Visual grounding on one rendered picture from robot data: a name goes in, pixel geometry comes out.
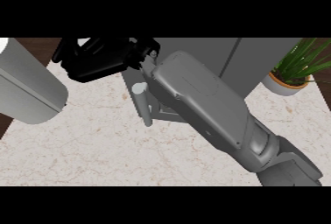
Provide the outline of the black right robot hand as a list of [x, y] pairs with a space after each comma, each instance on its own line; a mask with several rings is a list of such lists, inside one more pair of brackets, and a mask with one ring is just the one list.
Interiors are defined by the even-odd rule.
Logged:
[[139, 70], [151, 52], [160, 53], [161, 45], [154, 38], [90, 38], [78, 45], [80, 38], [62, 38], [52, 61], [61, 63], [71, 80], [87, 83], [129, 67]]

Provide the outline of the grey cabinet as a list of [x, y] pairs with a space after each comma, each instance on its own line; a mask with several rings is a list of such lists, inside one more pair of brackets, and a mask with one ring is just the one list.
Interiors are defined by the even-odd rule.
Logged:
[[245, 98], [300, 38], [155, 38], [158, 61], [185, 51]]

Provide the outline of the green plant in white pot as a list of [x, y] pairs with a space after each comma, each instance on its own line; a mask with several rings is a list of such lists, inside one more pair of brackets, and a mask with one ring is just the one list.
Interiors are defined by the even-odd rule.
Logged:
[[306, 88], [312, 74], [331, 67], [331, 53], [319, 60], [316, 57], [331, 46], [331, 38], [316, 46], [316, 38], [301, 38], [293, 49], [263, 78], [265, 87], [281, 96], [294, 95]]

